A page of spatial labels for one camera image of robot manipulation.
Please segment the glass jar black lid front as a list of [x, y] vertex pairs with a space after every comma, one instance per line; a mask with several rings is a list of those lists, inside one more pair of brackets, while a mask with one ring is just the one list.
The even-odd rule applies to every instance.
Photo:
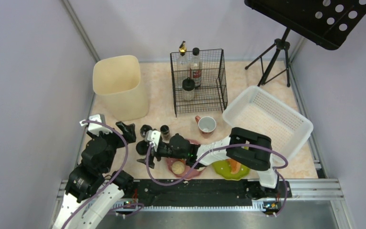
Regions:
[[138, 142], [136, 145], [136, 151], [141, 156], [146, 156], [148, 148], [149, 148], [149, 143], [144, 140]]

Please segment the glass jar black lid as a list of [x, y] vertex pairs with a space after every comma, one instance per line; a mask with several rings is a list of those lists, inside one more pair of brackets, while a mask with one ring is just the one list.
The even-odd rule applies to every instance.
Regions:
[[144, 140], [138, 142], [136, 145], [136, 151], [141, 156], [146, 156], [148, 148], [149, 148], [149, 143]]
[[195, 97], [195, 81], [190, 77], [186, 78], [182, 82], [183, 99], [185, 101], [191, 101]]

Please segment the clear bottle gold spout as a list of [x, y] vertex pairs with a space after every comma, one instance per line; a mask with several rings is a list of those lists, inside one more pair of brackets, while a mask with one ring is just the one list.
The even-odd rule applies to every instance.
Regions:
[[186, 41], [182, 41], [179, 46], [179, 57], [176, 64], [176, 77], [178, 88], [183, 87], [183, 81], [188, 77], [189, 63], [186, 56]]

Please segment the sauce bottle red label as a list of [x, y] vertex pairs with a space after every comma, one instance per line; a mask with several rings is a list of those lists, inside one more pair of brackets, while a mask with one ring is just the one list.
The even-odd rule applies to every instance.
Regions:
[[195, 47], [192, 50], [190, 59], [190, 77], [194, 80], [195, 88], [199, 88], [202, 82], [202, 60], [200, 58], [200, 49]]

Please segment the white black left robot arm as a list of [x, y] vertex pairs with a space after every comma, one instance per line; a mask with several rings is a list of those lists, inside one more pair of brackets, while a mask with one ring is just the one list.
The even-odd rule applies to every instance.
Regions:
[[106, 183], [119, 148], [128, 149], [136, 142], [135, 124], [119, 121], [114, 128], [99, 118], [82, 120], [91, 140], [81, 154], [81, 162], [70, 173], [65, 186], [61, 209], [53, 224], [54, 229], [94, 229], [132, 187], [133, 177], [122, 168], [115, 171]]

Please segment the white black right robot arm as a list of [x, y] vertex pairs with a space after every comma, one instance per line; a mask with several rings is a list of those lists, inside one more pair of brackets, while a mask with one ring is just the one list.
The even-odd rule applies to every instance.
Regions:
[[183, 160], [189, 167], [188, 170], [184, 170], [183, 176], [171, 185], [186, 180], [200, 168], [231, 159], [258, 173], [259, 185], [264, 193], [252, 196], [253, 199], [266, 197], [267, 191], [272, 191], [274, 198], [288, 197], [287, 182], [279, 183], [283, 178], [279, 169], [287, 167], [288, 160], [272, 149], [271, 138], [266, 135], [234, 127], [227, 137], [219, 141], [199, 144], [180, 134], [173, 135], [165, 142], [160, 131], [146, 128], [142, 131], [145, 132], [144, 139], [137, 143], [136, 151], [142, 156], [138, 162], [145, 164], [148, 172], [154, 168], [154, 161], [161, 161], [162, 158]]

